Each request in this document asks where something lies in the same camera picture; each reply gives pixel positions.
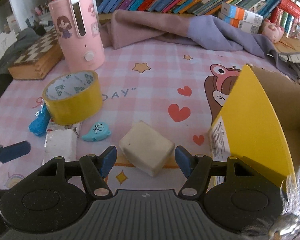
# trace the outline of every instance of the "yellow tape roll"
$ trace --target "yellow tape roll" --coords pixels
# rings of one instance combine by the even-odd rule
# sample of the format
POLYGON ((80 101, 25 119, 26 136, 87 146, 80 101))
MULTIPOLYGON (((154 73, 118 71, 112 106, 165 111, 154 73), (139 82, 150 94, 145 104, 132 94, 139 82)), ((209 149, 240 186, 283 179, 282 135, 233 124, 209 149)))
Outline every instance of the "yellow tape roll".
POLYGON ((98 74, 94 71, 56 78, 43 90, 42 97, 55 123, 60 125, 82 122, 102 106, 98 74))

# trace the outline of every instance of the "checkered board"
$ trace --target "checkered board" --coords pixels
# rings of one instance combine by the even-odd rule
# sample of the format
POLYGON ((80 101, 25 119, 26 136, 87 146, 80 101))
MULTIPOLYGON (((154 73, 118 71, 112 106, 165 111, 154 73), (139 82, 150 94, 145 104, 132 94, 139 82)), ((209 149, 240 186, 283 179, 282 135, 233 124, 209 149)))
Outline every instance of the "checkered board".
POLYGON ((58 43, 58 35, 55 28, 48 31, 43 37, 38 39, 29 49, 27 49, 15 62, 14 66, 23 64, 33 64, 37 62, 49 49, 58 43))

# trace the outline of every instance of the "open box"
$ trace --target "open box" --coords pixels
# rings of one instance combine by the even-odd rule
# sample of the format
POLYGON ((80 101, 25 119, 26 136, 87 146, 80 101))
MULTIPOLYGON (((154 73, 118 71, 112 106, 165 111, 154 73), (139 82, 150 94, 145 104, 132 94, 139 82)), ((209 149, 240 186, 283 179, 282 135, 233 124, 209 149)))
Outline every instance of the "open box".
POLYGON ((209 139, 214 160, 237 156, 280 186, 300 166, 300 85, 245 65, 209 139))

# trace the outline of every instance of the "pink humidifier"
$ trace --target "pink humidifier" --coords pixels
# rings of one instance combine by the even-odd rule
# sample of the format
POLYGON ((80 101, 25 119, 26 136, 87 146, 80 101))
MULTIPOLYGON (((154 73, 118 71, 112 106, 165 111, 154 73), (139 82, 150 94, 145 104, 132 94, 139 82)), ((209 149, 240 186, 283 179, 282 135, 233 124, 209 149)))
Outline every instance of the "pink humidifier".
POLYGON ((100 67, 105 54, 92 0, 55 0, 49 9, 70 71, 100 67))

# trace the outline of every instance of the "red heart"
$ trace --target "red heart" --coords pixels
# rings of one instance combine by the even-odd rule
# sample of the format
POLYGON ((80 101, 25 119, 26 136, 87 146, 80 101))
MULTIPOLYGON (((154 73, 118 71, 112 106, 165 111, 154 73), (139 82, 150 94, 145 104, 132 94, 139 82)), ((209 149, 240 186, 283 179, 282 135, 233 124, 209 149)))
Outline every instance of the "red heart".
POLYGON ((187 119, 191 112, 188 107, 183 107, 179 110, 179 106, 177 104, 172 104, 168 107, 168 113, 173 121, 181 122, 187 119))
POLYGON ((182 88, 178 88, 178 93, 179 93, 180 95, 189 97, 189 96, 191 96, 192 90, 191 90, 190 87, 185 86, 183 89, 182 89, 182 88))
POLYGON ((204 136, 203 135, 199 135, 199 137, 198 136, 196 136, 196 135, 194 135, 193 136, 193 141, 197 144, 197 145, 202 145, 203 143, 204 143, 204 136))

